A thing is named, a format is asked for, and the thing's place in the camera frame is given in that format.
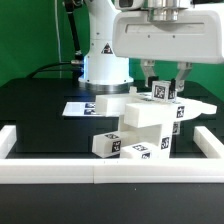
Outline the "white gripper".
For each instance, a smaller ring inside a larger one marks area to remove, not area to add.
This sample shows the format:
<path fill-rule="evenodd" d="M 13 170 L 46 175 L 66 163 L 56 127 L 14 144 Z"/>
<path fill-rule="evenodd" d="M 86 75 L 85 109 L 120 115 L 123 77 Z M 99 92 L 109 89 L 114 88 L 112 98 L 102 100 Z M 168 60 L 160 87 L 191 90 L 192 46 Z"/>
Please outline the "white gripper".
<path fill-rule="evenodd" d="M 191 63 L 224 63 L 224 3 L 191 0 L 115 0 L 112 45 L 119 57 L 138 58 L 145 86 L 159 77 L 154 60 L 176 61 L 171 89 L 184 90 Z"/>

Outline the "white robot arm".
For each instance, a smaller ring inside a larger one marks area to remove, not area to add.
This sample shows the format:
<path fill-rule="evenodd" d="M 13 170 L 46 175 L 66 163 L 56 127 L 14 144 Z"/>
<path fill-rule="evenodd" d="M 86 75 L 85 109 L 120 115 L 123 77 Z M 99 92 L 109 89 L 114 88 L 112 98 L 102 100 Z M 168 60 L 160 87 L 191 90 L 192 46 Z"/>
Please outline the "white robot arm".
<path fill-rule="evenodd" d="M 194 63 L 224 64 L 223 0 L 63 0 L 82 66 L 79 82 L 113 91 L 133 82 L 128 60 L 141 61 L 145 84 L 154 63 L 176 61 L 178 91 Z"/>

